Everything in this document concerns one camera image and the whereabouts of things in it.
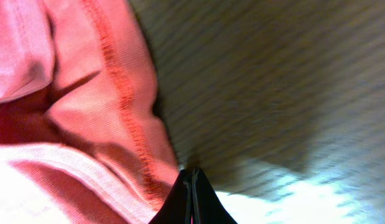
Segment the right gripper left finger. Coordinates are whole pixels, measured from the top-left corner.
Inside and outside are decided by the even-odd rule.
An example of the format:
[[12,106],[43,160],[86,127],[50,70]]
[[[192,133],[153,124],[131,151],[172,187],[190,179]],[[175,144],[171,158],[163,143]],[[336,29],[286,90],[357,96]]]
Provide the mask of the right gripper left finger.
[[181,170],[163,206],[149,224],[192,223],[191,172]]

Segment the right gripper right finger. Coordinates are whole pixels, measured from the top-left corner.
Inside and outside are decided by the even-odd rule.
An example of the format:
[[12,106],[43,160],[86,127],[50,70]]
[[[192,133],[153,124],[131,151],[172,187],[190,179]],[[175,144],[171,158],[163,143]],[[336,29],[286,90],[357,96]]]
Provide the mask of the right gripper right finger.
[[193,224],[237,224],[199,167],[192,172]]

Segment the red orange t-shirt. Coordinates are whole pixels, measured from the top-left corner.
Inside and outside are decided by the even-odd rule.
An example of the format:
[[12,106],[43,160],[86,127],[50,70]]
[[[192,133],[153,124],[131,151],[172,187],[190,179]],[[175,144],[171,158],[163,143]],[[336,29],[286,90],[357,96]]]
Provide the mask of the red orange t-shirt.
[[177,163],[122,0],[0,0],[0,223],[148,223]]

